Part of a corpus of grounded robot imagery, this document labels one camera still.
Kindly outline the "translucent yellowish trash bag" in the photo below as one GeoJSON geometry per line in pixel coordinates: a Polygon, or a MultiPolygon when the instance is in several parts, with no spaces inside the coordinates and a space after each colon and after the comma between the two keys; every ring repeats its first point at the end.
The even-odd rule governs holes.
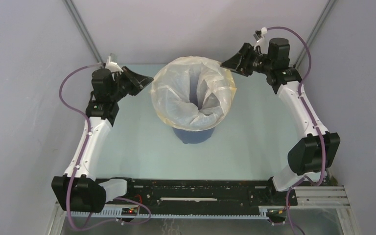
{"type": "Polygon", "coordinates": [[[154,76],[150,94],[160,120],[172,128],[213,129],[228,114],[236,93],[230,70],[199,56],[180,57],[154,76]]]}

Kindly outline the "blue plastic trash bin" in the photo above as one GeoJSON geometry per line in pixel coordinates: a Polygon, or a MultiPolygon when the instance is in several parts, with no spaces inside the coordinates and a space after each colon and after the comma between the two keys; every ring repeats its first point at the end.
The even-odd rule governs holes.
{"type": "MultiPolygon", "coordinates": [[[[197,106],[197,108],[202,108],[200,104],[197,87],[199,82],[199,75],[190,76],[190,90],[189,90],[189,100],[191,103],[197,106]]],[[[198,144],[208,140],[214,133],[215,128],[211,128],[203,131],[186,131],[182,129],[172,128],[174,134],[179,138],[184,144],[198,144]]]]}

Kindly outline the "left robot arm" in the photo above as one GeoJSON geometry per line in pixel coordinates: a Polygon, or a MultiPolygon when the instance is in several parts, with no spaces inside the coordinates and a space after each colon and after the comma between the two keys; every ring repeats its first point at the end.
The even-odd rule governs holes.
{"type": "Polygon", "coordinates": [[[138,95],[153,80],[128,67],[100,68],[92,73],[93,90],[84,112],[62,101],[67,108],[85,119],[75,155],[64,174],[55,176],[51,182],[51,188],[64,211],[99,213],[107,202],[116,198],[124,204],[133,202],[135,190],[127,185],[127,180],[111,178],[98,183],[95,170],[104,141],[116,120],[118,102],[127,95],[138,95]]]}

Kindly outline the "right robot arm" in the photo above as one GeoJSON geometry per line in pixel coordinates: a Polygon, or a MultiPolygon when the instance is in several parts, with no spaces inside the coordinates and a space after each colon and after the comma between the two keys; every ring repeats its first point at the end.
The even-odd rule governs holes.
{"type": "Polygon", "coordinates": [[[340,144],[337,133],[330,132],[316,115],[305,93],[299,72],[289,65],[290,44],[284,38],[272,38],[268,52],[259,46],[244,43],[241,49],[221,66],[234,73],[250,76],[254,72],[266,75],[267,83],[281,99],[293,117],[300,140],[287,154],[287,166],[272,177],[272,187],[265,198],[272,205],[279,204],[290,188],[311,173],[320,173],[320,182],[331,167],[340,144]]]}

